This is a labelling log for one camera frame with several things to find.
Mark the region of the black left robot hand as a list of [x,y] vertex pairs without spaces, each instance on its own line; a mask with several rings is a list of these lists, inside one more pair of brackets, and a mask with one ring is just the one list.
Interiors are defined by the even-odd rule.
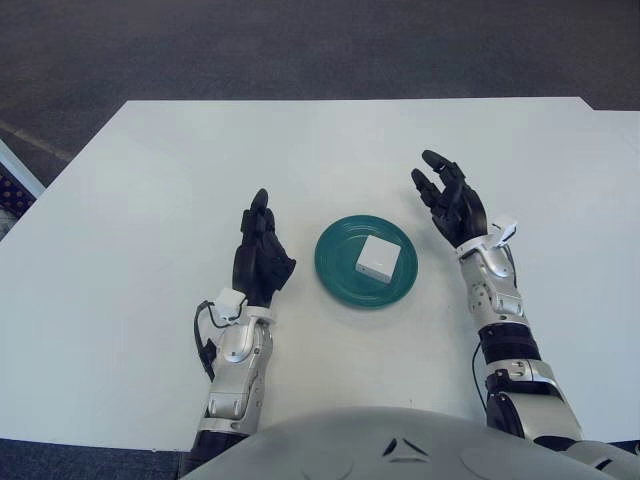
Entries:
[[271,306],[274,293],[282,290],[296,266],[276,235],[268,200],[261,188],[243,212],[232,271],[232,288],[245,295],[249,306],[262,308]]

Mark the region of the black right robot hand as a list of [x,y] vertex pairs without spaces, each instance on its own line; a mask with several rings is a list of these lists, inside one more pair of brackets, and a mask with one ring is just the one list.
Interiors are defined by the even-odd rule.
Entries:
[[424,150],[422,159],[439,176],[444,189],[440,190],[419,169],[411,171],[411,178],[441,235],[453,248],[485,236],[488,226],[484,206],[460,167],[431,150]]

